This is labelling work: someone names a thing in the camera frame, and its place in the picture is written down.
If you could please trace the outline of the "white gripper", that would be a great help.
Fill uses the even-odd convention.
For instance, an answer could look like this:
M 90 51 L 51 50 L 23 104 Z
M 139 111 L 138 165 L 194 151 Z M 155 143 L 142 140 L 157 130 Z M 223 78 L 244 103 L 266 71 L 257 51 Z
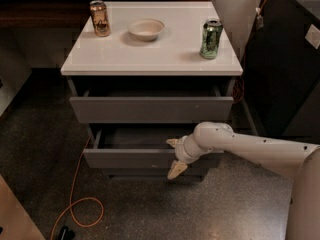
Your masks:
M 193 135 L 167 139 L 166 143 L 175 148 L 175 156 L 179 160 L 174 160 L 171 164 L 167 178 L 173 180 L 182 174 L 187 168 L 187 164 L 197 161 L 203 154 L 204 149 L 196 142 Z

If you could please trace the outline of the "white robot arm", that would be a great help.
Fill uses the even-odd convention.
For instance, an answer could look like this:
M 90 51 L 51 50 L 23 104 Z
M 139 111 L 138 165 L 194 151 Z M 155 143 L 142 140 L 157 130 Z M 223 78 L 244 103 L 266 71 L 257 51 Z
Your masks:
M 293 181 L 286 240 L 320 240 L 320 146 L 237 134 L 224 123 L 202 122 L 193 133 L 167 141 L 175 160 L 167 178 L 174 179 L 201 156 L 225 151 Z

